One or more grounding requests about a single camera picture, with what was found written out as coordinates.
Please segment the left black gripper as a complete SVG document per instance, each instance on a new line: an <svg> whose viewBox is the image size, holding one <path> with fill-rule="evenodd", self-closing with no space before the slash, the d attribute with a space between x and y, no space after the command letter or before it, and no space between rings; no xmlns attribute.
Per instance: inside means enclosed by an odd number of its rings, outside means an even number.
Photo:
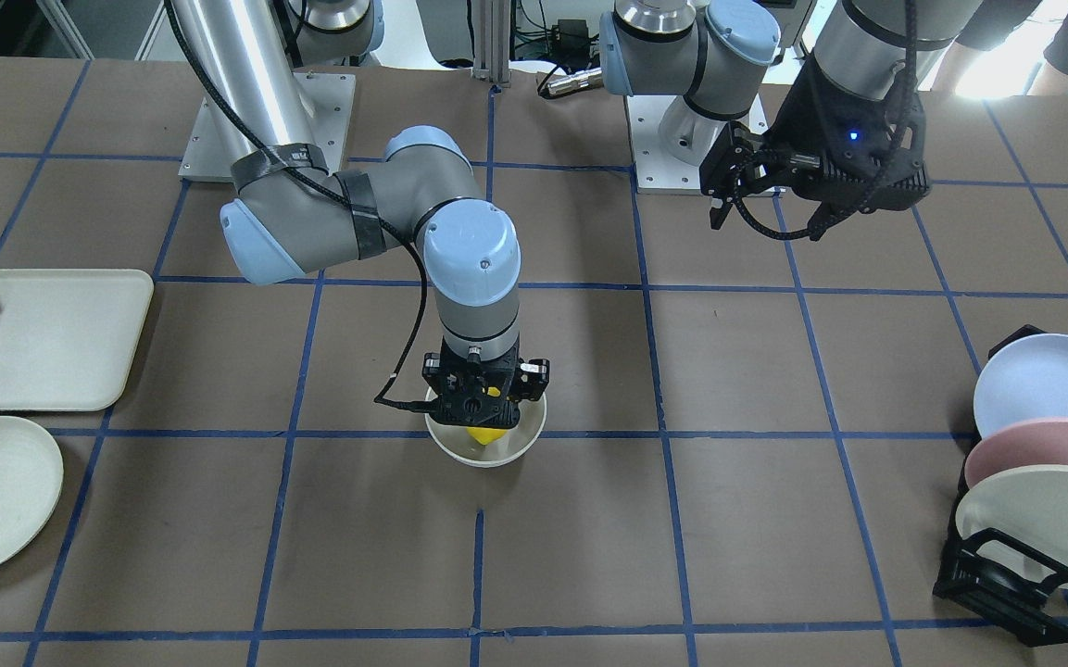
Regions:
<svg viewBox="0 0 1068 667"><path fill-rule="evenodd" d="M881 100L868 100L838 88L816 59L806 60L765 133L765 182L789 187L800 197L836 208L854 206L884 164L897 121L906 111L902 144L863 210L906 210L925 198L931 191L924 163L926 118L918 94L902 100L906 80L898 73L894 88ZM761 232L744 201L760 193L753 185L758 177L755 152L745 123L729 122L700 161L700 193L710 198L711 231L723 228L736 212L750 228Z"/></svg>

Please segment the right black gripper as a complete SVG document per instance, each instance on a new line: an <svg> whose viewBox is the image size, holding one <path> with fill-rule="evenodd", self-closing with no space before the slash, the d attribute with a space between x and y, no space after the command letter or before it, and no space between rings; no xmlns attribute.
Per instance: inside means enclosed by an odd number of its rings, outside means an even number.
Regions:
<svg viewBox="0 0 1068 667"><path fill-rule="evenodd" d="M421 410L434 422L515 428L521 420L521 403L541 400L550 381L550 362L522 359L516 350L491 360L442 350L424 355L421 374L433 390Z"/></svg>

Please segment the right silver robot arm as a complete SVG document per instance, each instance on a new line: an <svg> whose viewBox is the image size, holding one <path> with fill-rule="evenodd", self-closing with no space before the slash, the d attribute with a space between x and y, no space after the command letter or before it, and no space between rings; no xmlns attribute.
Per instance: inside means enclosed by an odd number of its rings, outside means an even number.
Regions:
<svg viewBox="0 0 1068 667"><path fill-rule="evenodd" d="M412 126L380 163L331 170L266 1L166 1L164 12L226 134L236 195L220 227L242 277L288 282L406 250L418 318L435 308L442 328L421 367L433 396L390 398L390 376L374 401L449 426L516 427L547 390L549 362L520 355L520 240L456 141Z"/></svg>

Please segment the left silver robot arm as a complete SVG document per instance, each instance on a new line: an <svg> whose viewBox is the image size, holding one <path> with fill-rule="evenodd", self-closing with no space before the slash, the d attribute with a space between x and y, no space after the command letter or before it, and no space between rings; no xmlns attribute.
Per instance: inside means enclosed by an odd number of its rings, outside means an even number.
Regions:
<svg viewBox="0 0 1068 667"><path fill-rule="evenodd" d="M822 239L932 190L918 85L975 1L838 1L766 131L747 125L782 27L755 1L617 1L598 23L612 94L672 97L664 136L698 169L709 224Z"/></svg>

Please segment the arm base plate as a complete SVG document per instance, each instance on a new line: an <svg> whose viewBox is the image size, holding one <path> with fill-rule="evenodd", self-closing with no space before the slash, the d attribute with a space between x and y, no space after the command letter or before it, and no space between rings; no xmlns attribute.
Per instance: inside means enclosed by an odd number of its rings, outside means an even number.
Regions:
<svg viewBox="0 0 1068 667"><path fill-rule="evenodd" d="M220 83L217 88L263 144L309 144L321 150L323 168L329 172L344 164L357 88L351 73L296 73L292 83L280 79L268 90L258 82L233 88ZM189 182L232 184L232 165L255 150L211 97L205 97L183 150L178 174Z"/></svg>
<svg viewBox="0 0 1068 667"><path fill-rule="evenodd" d="M698 165L729 122L703 117L680 94L637 94L625 106L639 193L697 195Z"/></svg>

